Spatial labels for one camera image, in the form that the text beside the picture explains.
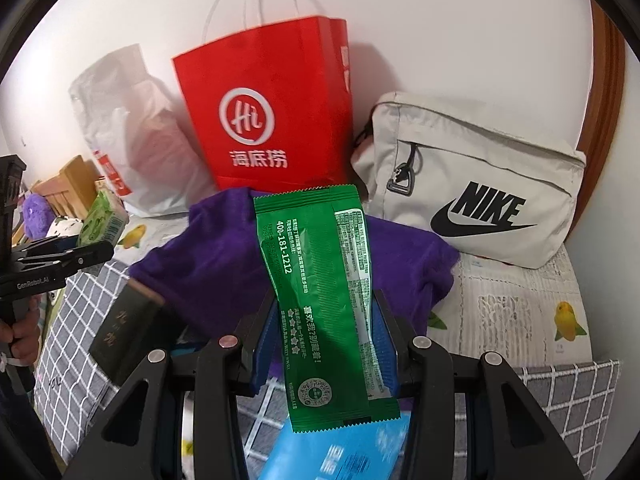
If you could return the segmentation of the person's left hand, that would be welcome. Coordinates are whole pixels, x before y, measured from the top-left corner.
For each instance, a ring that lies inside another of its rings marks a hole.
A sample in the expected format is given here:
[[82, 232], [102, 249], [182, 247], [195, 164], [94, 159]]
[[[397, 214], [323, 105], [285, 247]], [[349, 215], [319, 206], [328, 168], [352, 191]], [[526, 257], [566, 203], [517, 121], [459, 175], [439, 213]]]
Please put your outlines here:
[[29, 299], [25, 317], [9, 326], [1, 323], [0, 339], [2, 344], [12, 348], [13, 356], [23, 365], [31, 366], [37, 361], [39, 354], [40, 319], [39, 296]]

